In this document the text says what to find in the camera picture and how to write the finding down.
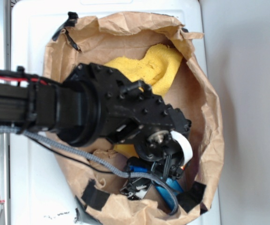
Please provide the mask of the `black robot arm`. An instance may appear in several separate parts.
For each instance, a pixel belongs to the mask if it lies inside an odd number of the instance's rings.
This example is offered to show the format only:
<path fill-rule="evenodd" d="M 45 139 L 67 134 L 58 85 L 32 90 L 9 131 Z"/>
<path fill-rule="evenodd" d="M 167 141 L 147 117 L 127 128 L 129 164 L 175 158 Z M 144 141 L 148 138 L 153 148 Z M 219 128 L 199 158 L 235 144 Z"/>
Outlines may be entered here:
<path fill-rule="evenodd" d="M 179 109 L 164 103 L 143 80 L 130 81 L 119 70 L 79 64 L 63 82 L 17 71 L 0 70 L 0 133 L 23 134 L 80 155 L 82 146 L 99 138 L 132 145 L 126 171 L 91 153 L 83 157 L 128 180 L 123 194 L 135 198 L 151 184 L 166 191 L 177 205 L 178 180 L 192 158 L 188 141 L 191 122 Z"/>

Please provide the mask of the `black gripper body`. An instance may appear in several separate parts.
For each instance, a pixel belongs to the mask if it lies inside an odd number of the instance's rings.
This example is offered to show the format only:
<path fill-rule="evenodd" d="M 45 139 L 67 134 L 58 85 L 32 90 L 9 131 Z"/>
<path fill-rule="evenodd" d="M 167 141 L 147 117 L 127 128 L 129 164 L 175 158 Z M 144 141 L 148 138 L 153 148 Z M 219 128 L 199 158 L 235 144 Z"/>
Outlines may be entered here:
<path fill-rule="evenodd" d="M 188 141 L 191 122 L 178 108 L 164 103 L 142 80 L 131 82 L 119 70 L 80 64 L 64 80 L 80 92 L 81 125 L 68 137 L 74 147 L 104 138 L 111 144 L 132 145 L 126 170 L 147 172 L 163 180 L 178 180 L 193 156 Z"/>

